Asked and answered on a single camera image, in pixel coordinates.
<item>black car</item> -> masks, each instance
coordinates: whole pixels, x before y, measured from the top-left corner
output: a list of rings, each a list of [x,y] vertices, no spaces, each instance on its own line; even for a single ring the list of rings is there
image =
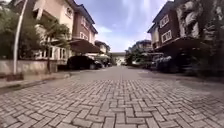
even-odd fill
[[[68,69],[74,69],[74,70],[80,70],[80,69],[100,69],[102,68],[102,65],[87,57],[87,56],[73,56],[68,59],[67,62]]]

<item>lamp post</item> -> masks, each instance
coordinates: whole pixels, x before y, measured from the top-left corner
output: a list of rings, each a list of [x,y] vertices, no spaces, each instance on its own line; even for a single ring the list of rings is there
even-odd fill
[[[14,75],[17,74],[19,36],[20,36],[20,31],[21,31],[23,17],[24,17],[24,13],[25,13],[25,10],[26,10],[27,3],[28,3],[28,0],[25,0],[25,2],[23,4],[22,12],[19,16],[19,21],[18,21],[17,29],[16,29],[16,35],[15,35],[15,41],[14,41],[14,50],[13,50],[13,74]]]

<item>awning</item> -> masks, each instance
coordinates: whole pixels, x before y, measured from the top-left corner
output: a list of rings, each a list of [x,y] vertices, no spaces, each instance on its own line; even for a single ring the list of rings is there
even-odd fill
[[[177,38],[171,42],[163,44],[163,46],[155,49],[155,52],[163,52],[169,55],[177,54],[182,50],[203,50],[210,48],[209,42],[202,42],[200,39],[192,37]]]
[[[70,41],[70,46],[71,50],[76,53],[102,53],[100,48],[84,39],[72,39]]]

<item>blue sky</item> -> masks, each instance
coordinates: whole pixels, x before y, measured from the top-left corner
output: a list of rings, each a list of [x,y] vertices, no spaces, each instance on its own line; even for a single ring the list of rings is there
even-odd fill
[[[75,0],[95,21],[96,39],[112,52],[123,52],[136,41],[150,39],[147,30],[167,0]]]

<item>interlocking paver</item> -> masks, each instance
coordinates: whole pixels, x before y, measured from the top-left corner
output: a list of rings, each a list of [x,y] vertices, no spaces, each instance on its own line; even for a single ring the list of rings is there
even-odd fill
[[[0,119],[4,128],[224,127],[222,97],[166,77],[126,67],[80,73],[0,95]]]

